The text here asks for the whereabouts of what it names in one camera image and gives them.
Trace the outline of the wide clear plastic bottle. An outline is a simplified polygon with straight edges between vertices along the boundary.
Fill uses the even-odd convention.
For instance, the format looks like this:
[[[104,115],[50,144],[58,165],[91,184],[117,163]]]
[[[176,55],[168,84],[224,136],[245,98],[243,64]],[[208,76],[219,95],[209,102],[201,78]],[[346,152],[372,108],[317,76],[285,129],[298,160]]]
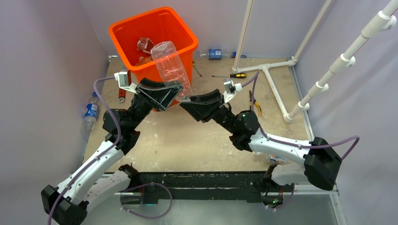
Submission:
[[[182,85],[183,89],[177,95],[176,101],[189,102],[192,94],[191,83],[173,42],[156,44],[150,54],[166,86],[177,83]]]

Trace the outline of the orange plastic bin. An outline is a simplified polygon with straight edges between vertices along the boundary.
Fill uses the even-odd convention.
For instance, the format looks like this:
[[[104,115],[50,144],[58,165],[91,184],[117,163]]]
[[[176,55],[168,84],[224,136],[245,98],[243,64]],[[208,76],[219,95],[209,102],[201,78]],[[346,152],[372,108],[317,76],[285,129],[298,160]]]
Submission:
[[[154,44],[171,41],[184,65],[188,80],[192,81],[193,52],[198,47],[198,39],[189,26],[170,7],[159,7],[121,21],[108,28],[113,44],[124,65],[138,82],[147,78],[162,82],[153,61],[139,65],[139,58],[147,56],[137,49],[140,38],[148,38]]]

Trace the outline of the pepsi label bottle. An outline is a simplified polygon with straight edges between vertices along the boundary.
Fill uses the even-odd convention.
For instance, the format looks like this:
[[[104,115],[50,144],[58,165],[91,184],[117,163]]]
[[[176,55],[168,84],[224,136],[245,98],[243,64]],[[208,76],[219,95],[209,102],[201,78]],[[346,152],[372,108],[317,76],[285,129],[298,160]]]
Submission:
[[[100,99],[96,92],[93,92],[88,100],[84,113],[84,121],[82,123],[82,129],[85,132],[92,130],[94,123],[97,121],[99,113]]]

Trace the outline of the crushed orange label bottle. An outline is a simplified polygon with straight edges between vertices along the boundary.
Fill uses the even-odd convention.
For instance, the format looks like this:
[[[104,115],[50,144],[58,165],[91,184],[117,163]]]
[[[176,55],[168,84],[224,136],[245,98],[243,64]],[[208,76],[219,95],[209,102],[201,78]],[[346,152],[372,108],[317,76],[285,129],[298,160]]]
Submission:
[[[146,56],[146,57],[141,56],[139,57],[138,62],[135,64],[135,67],[139,67],[146,63],[150,63],[151,61],[153,61],[151,56]]]

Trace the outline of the small label clear bottle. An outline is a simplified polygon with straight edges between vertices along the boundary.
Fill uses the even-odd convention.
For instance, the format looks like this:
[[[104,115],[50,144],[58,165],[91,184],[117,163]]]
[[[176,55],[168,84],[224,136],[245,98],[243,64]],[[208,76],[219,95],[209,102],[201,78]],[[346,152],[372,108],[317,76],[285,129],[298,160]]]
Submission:
[[[279,155],[275,154],[267,154],[266,160],[272,164],[284,164],[287,162],[287,159],[280,157]]]

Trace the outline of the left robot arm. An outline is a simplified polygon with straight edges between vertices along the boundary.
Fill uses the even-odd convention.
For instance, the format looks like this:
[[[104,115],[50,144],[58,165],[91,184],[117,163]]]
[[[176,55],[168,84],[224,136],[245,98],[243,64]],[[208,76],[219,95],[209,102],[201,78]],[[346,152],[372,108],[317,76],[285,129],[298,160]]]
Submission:
[[[79,225],[99,203],[117,192],[144,190],[158,186],[157,182],[142,181],[131,165],[122,165],[106,179],[102,175],[115,162],[122,159],[137,143],[138,125],[152,110],[164,111],[183,90],[179,82],[154,82],[143,79],[135,84],[127,78],[117,79],[119,88],[134,94],[128,109],[107,109],[103,116],[103,129],[107,136],[97,150],[68,178],[41,191],[47,223]]]

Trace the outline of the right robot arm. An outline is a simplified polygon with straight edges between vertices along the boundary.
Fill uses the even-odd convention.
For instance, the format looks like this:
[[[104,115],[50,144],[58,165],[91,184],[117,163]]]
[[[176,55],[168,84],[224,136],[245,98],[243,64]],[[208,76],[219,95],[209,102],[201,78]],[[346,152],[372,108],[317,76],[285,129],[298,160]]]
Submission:
[[[218,89],[198,96],[180,106],[196,121],[214,120],[230,132],[230,141],[238,150],[276,154],[298,165],[298,173],[322,190],[331,191],[342,163],[341,157],[325,139],[300,141],[264,134],[255,112],[244,110],[234,114]]]

